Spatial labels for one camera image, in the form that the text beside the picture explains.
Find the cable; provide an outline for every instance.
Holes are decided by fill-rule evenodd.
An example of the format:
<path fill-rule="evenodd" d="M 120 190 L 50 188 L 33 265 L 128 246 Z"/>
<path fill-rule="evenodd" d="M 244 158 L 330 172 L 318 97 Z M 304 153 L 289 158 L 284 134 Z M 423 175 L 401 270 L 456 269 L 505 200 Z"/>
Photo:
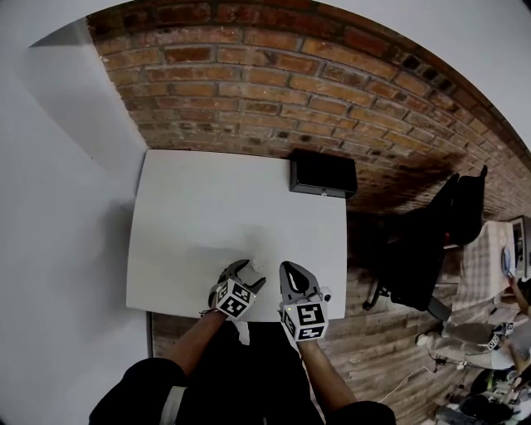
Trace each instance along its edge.
<path fill-rule="evenodd" d="M 405 383 L 405 382 L 409 379 L 410 376 L 412 376 L 413 374 L 416 374 L 419 370 L 423 370 L 423 369 L 427 370 L 431 375 L 435 374 L 435 372 L 431 372 L 426 366 L 422 366 L 422 367 L 419 368 L 419 369 L 413 370 L 410 374 L 408 374 L 408 375 L 407 375 L 407 376 L 406 376 L 406 377 L 405 377 L 405 378 L 404 378 L 404 379 L 403 379 L 403 380 L 402 380 L 402 381 L 401 381 L 401 382 L 400 382 L 400 383 L 399 383 L 399 384 L 393 389 L 393 391 L 391 391 L 388 395 L 386 395 L 384 398 L 382 398 L 382 399 L 379 401 L 379 403 L 383 403 L 383 400 L 385 400 L 387 397 L 389 397 L 391 394 L 393 394 L 395 391 L 397 391 L 397 390 L 400 388 L 400 386 L 401 386 L 403 383 Z"/>

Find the wooden floor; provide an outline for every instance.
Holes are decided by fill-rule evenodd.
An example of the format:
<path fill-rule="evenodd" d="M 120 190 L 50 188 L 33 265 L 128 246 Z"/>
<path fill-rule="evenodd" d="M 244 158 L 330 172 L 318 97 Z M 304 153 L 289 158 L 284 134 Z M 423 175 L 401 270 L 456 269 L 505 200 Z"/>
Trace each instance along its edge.
<path fill-rule="evenodd" d="M 356 228 L 349 226 L 349 239 L 353 232 L 362 233 Z M 349 265 L 345 318 L 331 320 L 325 338 L 319 343 L 361 400 L 380 401 L 408 374 L 416 371 L 384 403 L 394 410 L 399 424 L 423 423 L 434 418 L 437 406 L 446 404 L 446 396 L 458 385 L 470 383 L 479 370 L 460 371 L 453 364 L 440 367 L 434 374 L 421 369 L 426 366 L 433 372 L 435 362 L 426 349 L 415 345 L 415 337 L 440 324 L 428 313 L 395 305 L 388 298 L 380 298 L 370 312 L 364 311 L 362 303 L 373 289 L 373 275 L 360 266 L 360 262 L 363 263 L 351 261 Z M 447 305 L 457 291 L 456 274 L 451 270 L 455 265 L 451 262 L 452 258 L 448 257 L 434 294 Z M 484 321 L 491 308 L 492 305 L 485 303 L 452 319 Z M 154 355 L 160 356 L 193 323 L 194 319 L 153 315 Z"/>

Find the person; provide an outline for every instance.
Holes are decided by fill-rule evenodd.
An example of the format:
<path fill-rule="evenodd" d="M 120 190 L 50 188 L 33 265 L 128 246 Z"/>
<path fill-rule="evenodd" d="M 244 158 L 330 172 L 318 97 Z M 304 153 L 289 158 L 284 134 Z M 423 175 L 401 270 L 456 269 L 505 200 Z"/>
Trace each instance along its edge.
<path fill-rule="evenodd" d="M 489 342 L 493 340 L 497 326 L 488 323 L 449 323 L 441 335 L 418 335 L 417 345 L 425 345 L 431 355 L 436 354 L 459 363 L 467 362 L 495 370 L 514 366 L 521 374 L 531 365 L 531 311 L 513 277 L 509 278 L 509 284 L 525 320 L 515 324 L 513 332 L 502 336 L 494 348 L 489 347 Z"/>
<path fill-rule="evenodd" d="M 393 411 L 359 402 L 315 340 L 291 346 L 282 324 L 249 323 L 243 345 L 219 310 L 207 312 L 161 359 L 145 359 L 98 403 L 90 425 L 116 423 L 394 424 Z"/>

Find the table top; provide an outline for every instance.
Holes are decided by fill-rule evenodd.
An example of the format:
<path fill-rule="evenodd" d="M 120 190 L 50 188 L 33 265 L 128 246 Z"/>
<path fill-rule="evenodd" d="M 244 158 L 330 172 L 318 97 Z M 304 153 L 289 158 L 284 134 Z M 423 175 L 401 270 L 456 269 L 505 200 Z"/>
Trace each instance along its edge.
<path fill-rule="evenodd" d="M 289 176 L 284 159 L 149 150 L 129 244 L 127 306 L 198 317 L 223 269 L 255 258 L 267 282 L 241 320 L 279 321 L 282 261 L 329 287 L 329 318 L 343 318 L 345 200 L 292 193 Z"/>
<path fill-rule="evenodd" d="M 486 222 L 480 235 L 463 249 L 460 283 L 452 310 L 461 310 L 494 298 L 509 286 L 501 270 L 504 247 L 514 269 L 514 236 L 510 222 Z"/>

